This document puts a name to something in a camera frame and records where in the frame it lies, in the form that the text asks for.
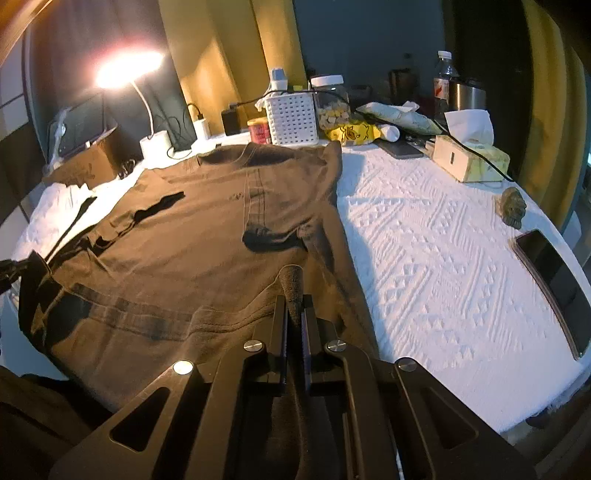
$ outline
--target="black clamp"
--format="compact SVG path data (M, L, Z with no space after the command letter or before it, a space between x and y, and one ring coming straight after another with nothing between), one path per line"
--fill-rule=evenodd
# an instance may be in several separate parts
M215 362L171 366L74 447L50 480L228 480L236 465L245 394L281 395L288 310ZM500 435L411 358L389 364L337 337L303 297L304 378L310 395L340 395L347 480L534 480ZM191 419L195 427L188 427Z
M10 290L27 269L28 260L0 260L0 295Z

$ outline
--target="white jar lid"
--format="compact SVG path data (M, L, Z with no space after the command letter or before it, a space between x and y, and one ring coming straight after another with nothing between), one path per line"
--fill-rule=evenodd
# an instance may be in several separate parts
M343 85L342 75L325 75L323 77L313 77L310 79L312 87L326 87L328 85Z

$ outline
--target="stone figurine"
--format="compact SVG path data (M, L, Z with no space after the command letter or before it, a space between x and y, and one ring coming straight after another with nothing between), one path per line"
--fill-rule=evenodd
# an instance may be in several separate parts
M509 187L495 199L495 210L505 225L521 229L521 219L527 205L516 187Z

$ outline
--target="white plastic basket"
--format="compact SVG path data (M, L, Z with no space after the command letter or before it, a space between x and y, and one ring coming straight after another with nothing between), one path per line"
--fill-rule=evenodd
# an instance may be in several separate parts
M318 143L311 93L288 93L267 98L265 110L274 145L306 147Z

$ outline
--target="yellow snack package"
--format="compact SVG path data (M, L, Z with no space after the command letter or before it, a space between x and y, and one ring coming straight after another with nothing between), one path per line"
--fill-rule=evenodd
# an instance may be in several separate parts
M334 128L326 132L329 140L337 140L344 147L356 145L367 145L376 138L380 138L380 131L375 125L366 122L345 124L342 127Z

